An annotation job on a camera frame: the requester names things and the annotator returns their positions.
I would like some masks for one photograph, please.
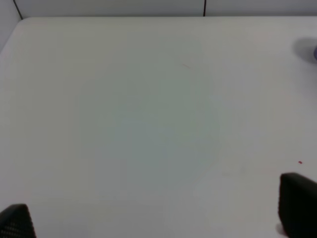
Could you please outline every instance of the white tabletop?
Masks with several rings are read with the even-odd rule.
[[[315,45],[317,17],[20,22],[0,208],[39,238],[279,237],[280,174],[317,179]]]

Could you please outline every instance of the black object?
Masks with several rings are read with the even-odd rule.
[[[317,238],[317,183],[297,173],[281,175],[278,214],[289,238]]]
[[[36,238],[27,205],[11,205],[0,213],[0,238]]]

